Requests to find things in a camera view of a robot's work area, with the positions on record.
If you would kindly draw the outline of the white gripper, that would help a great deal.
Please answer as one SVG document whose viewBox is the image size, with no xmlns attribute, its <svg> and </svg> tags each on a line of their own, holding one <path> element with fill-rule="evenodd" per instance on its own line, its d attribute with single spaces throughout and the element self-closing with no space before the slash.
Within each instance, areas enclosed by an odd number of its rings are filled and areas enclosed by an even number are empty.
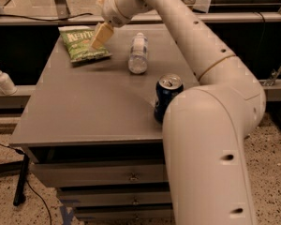
<svg viewBox="0 0 281 225">
<path fill-rule="evenodd" d="M 97 0 L 104 23 L 99 22 L 90 40 L 90 48 L 99 50 L 113 35 L 113 27 L 128 24 L 137 14 L 137 0 Z"/>
</svg>

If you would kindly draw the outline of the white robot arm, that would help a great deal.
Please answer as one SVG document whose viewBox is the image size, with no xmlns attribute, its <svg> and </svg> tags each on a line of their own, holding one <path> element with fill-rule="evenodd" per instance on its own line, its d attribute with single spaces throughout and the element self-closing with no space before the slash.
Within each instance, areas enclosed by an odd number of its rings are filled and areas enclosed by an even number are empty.
<svg viewBox="0 0 281 225">
<path fill-rule="evenodd" d="M 104 23 L 93 47 L 114 28 L 155 10 L 198 85 L 175 97 L 162 125 L 176 225 L 257 225 L 244 139 L 265 113 L 265 92 L 242 60 L 182 0 L 97 0 Z"/>
</svg>

